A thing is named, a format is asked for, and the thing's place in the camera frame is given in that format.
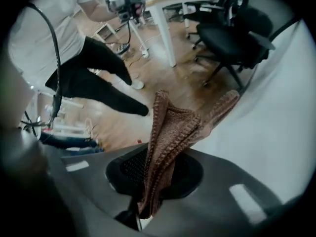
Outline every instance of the white sticker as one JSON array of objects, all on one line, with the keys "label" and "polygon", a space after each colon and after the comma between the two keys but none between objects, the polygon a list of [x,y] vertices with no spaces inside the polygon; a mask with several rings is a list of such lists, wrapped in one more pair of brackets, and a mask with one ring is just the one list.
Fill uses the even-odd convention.
[{"label": "white sticker", "polygon": [[83,161],[78,162],[78,163],[67,165],[66,169],[67,169],[68,172],[73,172],[73,171],[77,171],[77,170],[80,170],[80,169],[83,169],[83,168],[87,168],[87,167],[89,167],[88,162],[83,160]]},{"label": "white sticker", "polygon": [[229,188],[237,204],[247,216],[248,221],[252,225],[259,224],[267,218],[263,209],[250,196],[243,184],[237,184]]}]

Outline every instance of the knitted cloth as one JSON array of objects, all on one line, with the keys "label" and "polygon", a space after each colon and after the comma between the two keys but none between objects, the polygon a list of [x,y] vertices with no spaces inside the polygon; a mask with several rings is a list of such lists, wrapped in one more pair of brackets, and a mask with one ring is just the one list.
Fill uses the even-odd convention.
[{"label": "knitted cloth", "polygon": [[168,92],[156,92],[154,123],[144,173],[145,190],[138,202],[142,218],[155,215],[158,211],[159,192],[171,185],[177,155],[207,137],[238,99],[237,91],[226,93],[214,105],[207,118],[202,120],[196,112],[174,107],[168,98]]}]

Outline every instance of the blue jeans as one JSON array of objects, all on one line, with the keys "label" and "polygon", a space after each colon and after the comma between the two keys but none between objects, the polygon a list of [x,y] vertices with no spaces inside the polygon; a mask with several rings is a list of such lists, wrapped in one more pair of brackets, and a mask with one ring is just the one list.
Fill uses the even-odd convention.
[{"label": "blue jeans", "polygon": [[103,148],[95,147],[88,149],[81,149],[79,151],[63,150],[61,151],[61,157],[71,157],[71,156],[83,156],[90,155],[95,153],[104,152]]},{"label": "blue jeans", "polygon": [[60,137],[42,132],[39,139],[43,144],[60,149],[67,148],[95,148],[98,143],[92,139],[82,139],[73,137]]}]

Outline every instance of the white table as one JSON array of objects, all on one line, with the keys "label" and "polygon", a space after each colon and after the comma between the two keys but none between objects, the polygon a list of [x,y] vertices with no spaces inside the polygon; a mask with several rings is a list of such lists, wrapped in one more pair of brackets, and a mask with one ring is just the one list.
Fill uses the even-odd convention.
[{"label": "white table", "polygon": [[183,5],[183,14],[187,14],[187,6],[185,5],[186,2],[193,2],[193,1],[207,1],[207,0],[151,0],[146,2],[146,7],[151,12],[153,20],[157,23],[163,44],[166,49],[167,57],[171,67],[176,65],[176,58],[174,55],[173,45],[171,41],[171,35],[169,32],[169,27],[163,12],[163,8],[172,4],[182,3]]}]

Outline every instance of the white t-shirt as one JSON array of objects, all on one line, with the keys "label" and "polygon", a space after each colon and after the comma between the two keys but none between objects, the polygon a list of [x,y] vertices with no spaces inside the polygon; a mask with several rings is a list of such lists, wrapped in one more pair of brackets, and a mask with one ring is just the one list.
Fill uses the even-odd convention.
[{"label": "white t-shirt", "polygon": [[[77,3],[91,0],[33,0],[52,23],[58,40],[61,63],[78,55],[85,36],[79,32],[73,19]],[[12,63],[23,73],[23,78],[42,88],[57,69],[56,54],[50,30],[42,16],[25,7],[12,26],[9,43]]]}]

